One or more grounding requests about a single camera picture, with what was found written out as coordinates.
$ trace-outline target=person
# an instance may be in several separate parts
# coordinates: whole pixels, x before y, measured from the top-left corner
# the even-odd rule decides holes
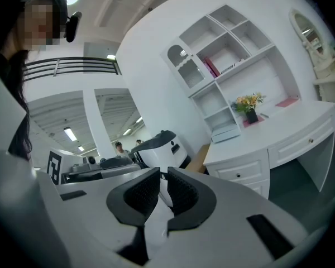
[[[32,145],[29,110],[23,96],[23,72],[30,50],[53,45],[64,33],[68,18],[66,0],[22,0],[17,19],[0,45],[0,78],[15,100],[26,111],[9,146],[9,153],[30,159]]]
[[[117,155],[122,157],[129,157],[130,151],[124,150],[123,145],[118,141],[116,142]]]

